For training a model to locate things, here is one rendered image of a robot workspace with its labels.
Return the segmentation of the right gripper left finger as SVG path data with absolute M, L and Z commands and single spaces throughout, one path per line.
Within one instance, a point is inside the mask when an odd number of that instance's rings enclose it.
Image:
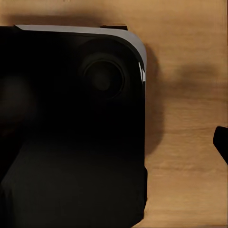
M 0 132 L 0 183 L 25 144 L 20 126 Z

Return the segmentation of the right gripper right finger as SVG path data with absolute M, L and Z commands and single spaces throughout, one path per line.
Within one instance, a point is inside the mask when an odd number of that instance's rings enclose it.
M 213 144 L 228 165 L 228 128 L 222 126 L 216 128 Z

